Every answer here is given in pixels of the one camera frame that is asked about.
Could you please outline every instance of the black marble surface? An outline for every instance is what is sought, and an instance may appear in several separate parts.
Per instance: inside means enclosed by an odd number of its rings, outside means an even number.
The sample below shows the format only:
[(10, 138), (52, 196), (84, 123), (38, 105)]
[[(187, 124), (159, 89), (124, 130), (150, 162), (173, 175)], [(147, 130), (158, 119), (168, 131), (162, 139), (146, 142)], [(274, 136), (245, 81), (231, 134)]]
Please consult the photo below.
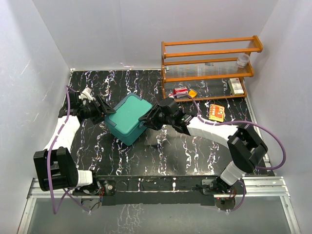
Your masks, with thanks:
[[(80, 91), (91, 88), (93, 95), (100, 94), (111, 107), (129, 92), (152, 104), (162, 98), (157, 70), (73, 72), (70, 86)], [(242, 98), (200, 102), (205, 118), (211, 103), (225, 107), (225, 121), (251, 120)], [(181, 105), (195, 113), (193, 103)], [(93, 169), (103, 176), (219, 175), (232, 160), (226, 147), (201, 137), (182, 135), (171, 126), (160, 131), (148, 129), (132, 146), (126, 146), (110, 134), (104, 123), (93, 125), (90, 120), (84, 121), (76, 133), (71, 155), (79, 169)], [(267, 174), (260, 170), (254, 175)]]

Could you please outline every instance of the glass panel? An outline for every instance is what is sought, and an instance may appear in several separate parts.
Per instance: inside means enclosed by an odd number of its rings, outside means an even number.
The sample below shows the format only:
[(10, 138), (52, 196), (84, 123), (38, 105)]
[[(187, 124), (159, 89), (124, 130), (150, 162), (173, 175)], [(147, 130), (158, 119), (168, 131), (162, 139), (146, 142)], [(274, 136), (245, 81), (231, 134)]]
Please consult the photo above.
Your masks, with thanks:
[[(173, 89), (177, 87), (187, 87), (188, 90), (193, 89), (197, 92), (196, 98), (207, 97), (224, 97), (230, 96), (231, 90), (228, 84), (229, 79), (202, 79), (167, 82), (164, 84), (166, 97), (173, 93)], [(188, 99), (188, 97), (180, 97), (178, 99)]]
[(166, 78), (186, 78), (248, 73), (247, 67), (239, 68), (235, 61), (206, 62), (167, 66)]
[(197, 204), (135, 204), (100, 207), (88, 215), (67, 198), (54, 215), (51, 200), (41, 198), (28, 234), (291, 233), (279, 197), (247, 197), (229, 215), (215, 209)]

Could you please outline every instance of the white wall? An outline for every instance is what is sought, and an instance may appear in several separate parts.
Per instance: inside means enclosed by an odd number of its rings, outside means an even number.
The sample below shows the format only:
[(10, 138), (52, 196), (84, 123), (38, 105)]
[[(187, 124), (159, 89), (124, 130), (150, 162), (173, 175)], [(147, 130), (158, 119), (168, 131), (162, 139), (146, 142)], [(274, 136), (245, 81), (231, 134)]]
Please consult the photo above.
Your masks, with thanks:
[(33, 0), (70, 68), (159, 68), (161, 41), (260, 34), (277, 0)]
[(0, 233), (16, 233), (69, 68), (31, 0), (0, 0)]
[[(302, 233), (311, 233), (312, 203), (312, 2), (280, 0), (260, 34), (264, 49), (254, 55), (256, 75), (247, 88), (260, 124), (286, 147), (285, 177)], [(273, 165), (281, 150), (264, 135)]]

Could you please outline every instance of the plastic food container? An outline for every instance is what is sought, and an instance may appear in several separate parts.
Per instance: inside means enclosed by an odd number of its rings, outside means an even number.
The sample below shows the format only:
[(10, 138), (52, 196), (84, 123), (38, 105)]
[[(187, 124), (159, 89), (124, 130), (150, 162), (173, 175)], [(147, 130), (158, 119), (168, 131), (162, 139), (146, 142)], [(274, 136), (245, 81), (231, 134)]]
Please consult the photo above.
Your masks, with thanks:
[(250, 56), (246, 54), (240, 54), (237, 58), (237, 65), (240, 68), (244, 68), (250, 60)]
[(138, 119), (146, 114), (152, 105), (134, 93), (129, 93), (114, 107), (115, 114), (105, 117), (105, 123), (111, 133), (125, 145), (132, 145), (146, 130)]

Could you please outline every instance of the purple cable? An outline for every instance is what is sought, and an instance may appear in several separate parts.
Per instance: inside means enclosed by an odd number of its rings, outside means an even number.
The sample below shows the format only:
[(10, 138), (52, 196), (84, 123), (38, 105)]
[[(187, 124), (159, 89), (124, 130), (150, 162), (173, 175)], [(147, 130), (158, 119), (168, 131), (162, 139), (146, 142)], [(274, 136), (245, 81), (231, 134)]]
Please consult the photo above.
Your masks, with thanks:
[(72, 91), (72, 92), (76, 92), (76, 90), (75, 90), (75, 89), (73, 89), (73, 88), (69, 87), (68, 85), (66, 85), (66, 87), (67, 87), (70, 91)]
[[(75, 92), (75, 90), (73, 90), (72, 88), (66, 86), (65, 87), (65, 90), (66, 90), (66, 97), (67, 97), (67, 116), (66, 116), (66, 120), (64, 122), (64, 124), (62, 124), (62, 126), (59, 128), (58, 130), (58, 135), (61, 133), (63, 127), (65, 126), (65, 124), (67, 123), (68, 119), (69, 119), (69, 113), (70, 113), (70, 100), (69, 100), (69, 93), (68, 93), (68, 89), (72, 90)], [(60, 199), (60, 202), (58, 204), (58, 207), (56, 207), (55, 205), (55, 198), (54, 198), (54, 192), (53, 192), (53, 184), (52, 184), (52, 176), (51, 176), (51, 152), (52, 152), (52, 149), (53, 149), (53, 146), (55, 144), (55, 142), (57, 141), (58, 139), (58, 136), (55, 136), (54, 140), (52, 141), (52, 144), (49, 148), (49, 151), (48, 151), (48, 158), (47, 158), (47, 173), (48, 173), (48, 181), (49, 181), (49, 189), (50, 189), (50, 195), (51, 195), (51, 201), (52, 201), (52, 210), (53, 210), (53, 214), (57, 214), (57, 212), (59, 211), (59, 208), (60, 208), (60, 205), (62, 204), (64, 198), (66, 195), (68, 195), (75, 203), (77, 203), (81, 208), (83, 208), (85, 211), (87, 212), (90, 212), (90, 210), (88, 210), (87, 208), (85, 208), (84, 206), (82, 206), (78, 201), (76, 201), (76, 199), (74, 199), (70, 194), (69, 192), (72, 190), (72, 189), (69, 189), (69, 190), (64, 190), (64, 194), (62, 196), (62, 198)]]
[(256, 123), (253, 123), (253, 122), (250, 122), (250, 121), (242, 121), (242, 120), (235, 120), (235, 121), (232, 121), (232, 122), (225, 122), (225, 123), (209, 123), (209, 122), (205, 122), (205, 120), (203, 120), (203, 119), (201, 118), (201, 116), (200, 116), (200, 109), (199, 109), (199, 107), (197, 106), (197, 103), (196, 103), (196, 101), (194, 100), (194, 98), (192, 98), (192, 97), (191, 97), (190, 95), (188, 95), (188, 94), (178, 94), (178, 95), (175, 94), (174, 97), (176, 97), (176, 96), (182, 96), (182, 95), (183, 95), (183, 96), (188, 96), (190, 99), (193, 100), (193, 102), (194, 102), (194, 104), (195, 104), (195, 106), (196, 106), (196, 108), (197, 108), (197, 117), (198, 117), (198, 119), (199, 119), (201, 122), (203, 122), (203, 123), (205, 123), (205, 124), (208, 124), (208, 125), (215, 125), (215, 126), (221, 126), (221, 125), (231, 125), (231, 124), (246, 123), (246, 124), (250, 124), (250, 125), (256, 126), (256, 127), (260, 128), (260, 129), (262, 129), (263, 131), (267, 132), (268, 134), (270, 134), (270, 135), (277, 141), (277, 143), (279, 144), (279, 146), (281, 147), (282, 152), (283, 152), (283, 159), (282, 159), (281, 163), (280, 163), (279, 165), (275, 166), (275, 167), (257, 167), (257, 169), (275, 170), (275, 169), (278, 169), (278, 168), (280, 168), (281, 166), (284, 165), (284, 163), (285, 163), (285, 161), (286, 161), (286, 150), (285, 150), (285, 147), (284, 147), (284, 145), (282, 144), (282, 142), (280, 141), (280, 139), (278, 139), (278, 137), (277, 137), (274, 133), (272, 133), (270, 130), (268, 130), (267, 128), (262, 127), (262, 126), (260, 126), (260, 125), (258, 125), (258, 124), (256, 124)]
[(235, 208), (233, 208), (231, 211), (236, 211), (244, 202), (245, 200), (245, 193), (246, 193), (246, 186), (245, 184), (242, 182), (242, 181), (238, 181), (242, 186), (243, 186), (243, 197), (242, 197), (242, 200), (240, 201), (240, 203), (238, 204), (238, 206), (236, 206)]

